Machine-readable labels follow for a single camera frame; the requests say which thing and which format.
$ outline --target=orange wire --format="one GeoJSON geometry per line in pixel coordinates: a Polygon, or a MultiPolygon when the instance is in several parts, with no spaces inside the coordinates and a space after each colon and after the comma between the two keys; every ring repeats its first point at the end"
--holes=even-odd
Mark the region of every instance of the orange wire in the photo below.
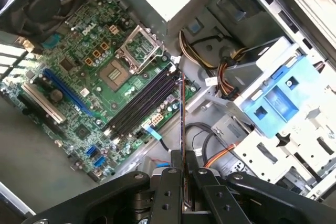
{"type": "Polygon", "coordinates": [[[220,153],[216,154],[213,158],[211,158],[205,165],[205,168],[209,168],[216,160],[224,156],[226,153],[231,151],[236,147],[236,144],[230,145],[228,149],[222,150],[220,153]]]}

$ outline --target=screw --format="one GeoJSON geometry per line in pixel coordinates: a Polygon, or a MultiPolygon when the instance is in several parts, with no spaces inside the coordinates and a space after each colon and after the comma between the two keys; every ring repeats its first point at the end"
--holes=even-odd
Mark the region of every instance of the screw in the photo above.
{"type": "Polygon", "coordinates": [[[34,222],[33,224],[49,224],[49,221],[44,219],[44,220],[38,220],[36,222],[34,222]]]}
{"type": "Polygon", "coordinates": [[[235,174],[235,175],[233,175],[233,178],[237,179],[237,180],[240,180],[240,179],[243,179],[243,176],[240,175],[240,174],[235,174]]]}
{"type": "Polygon", "coordinates": [[[148,219],[142,219],[138,222],[138,224],[147,224],[148,219]]]}
{"type": "Polygon", "coordinates": [[[224,209],[225,209],[225,211],[230,211],[231,206],[230,205],[225,205],[224,209]]]}
{"type": "Polygon", "coordinates": [[[137,175],[134,176],[134,178],[141,179],[141,178],[143,178],[143,175],[142,174],[137,174],[137,175]]]}
{"type": "Polygon", "coordinates": [[[199,169],[198,173],[200,174],[206,174],[208,171],[206,169],[199,169]]]}
{"type": "Polygon", "coordinates": [[[168,172],[169,173],[177,173],[177,170],[175,168],[173,168],[173,169],[170,169],[168,172]]]}

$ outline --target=capacitor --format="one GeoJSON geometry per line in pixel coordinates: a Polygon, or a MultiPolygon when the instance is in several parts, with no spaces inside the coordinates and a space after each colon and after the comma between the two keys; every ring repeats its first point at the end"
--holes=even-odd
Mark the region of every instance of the capacitor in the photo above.
{"type": "Polygon", "coordinates": [[[63,93],[58,89],[54,89],[50,93],[50,99],[54,102],[60,102],[63,99],[63,93]]]}
{"type": "Polygon", "coordinates": [[[96,39],[97,38],[97,34],[90,34],[90,38],[91,39],[96,39]]]}

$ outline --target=blue sata port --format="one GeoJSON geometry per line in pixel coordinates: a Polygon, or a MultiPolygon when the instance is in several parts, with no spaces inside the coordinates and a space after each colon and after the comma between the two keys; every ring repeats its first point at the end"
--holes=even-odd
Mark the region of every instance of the blue sata port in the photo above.
{"type": "Polygon", "coordinates": [[[104,164],[105,157],[101,156],[97,161],[93,164],[95,167],[100,167],[104,164]]]}
{"type": "Polygon", "coordinates": [[[91,146],[87,151],[86,154],[88,154],[89,156],[91,156],[95,151],[96,151],[96,147],[95,146],[91,146]]]}
{"type": "Polygon", "coordinates": [[[241,108],[260,132],[272,138],[318,92],[320,81],[320,74],[307,57],[298,57],[293,64],[274,72],[241,108]]]}

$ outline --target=integrated circuit chip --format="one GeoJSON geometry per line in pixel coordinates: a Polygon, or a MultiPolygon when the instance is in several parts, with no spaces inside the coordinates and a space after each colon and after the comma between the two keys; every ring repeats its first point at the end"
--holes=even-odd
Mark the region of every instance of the integrated circuit chip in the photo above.
{"type": "Polygon", "coordinates": [[[75,134],[82,140],[84,140],[88,135],[90,135],[90,131],[88,128],[86,128],[83,124],[80,124],[75,129],[75,134]]]}
{"type": "Polygon", "coordinates": [[[64,70],[66,70],[67,72],[71,71],[75,66],[72,64],[72,62],[68,59],[68,58],[64,58],[63,60],[61,60],[61,62],[59,63],[61,65],[61,67],[64,68],[64,70]]]}
{"type": "Polygon", "coordinates": [[[99,76],[113,91],[117,91],[129,79],[130,74],[118,60],[113,60],[100,71],[99,76]]]}

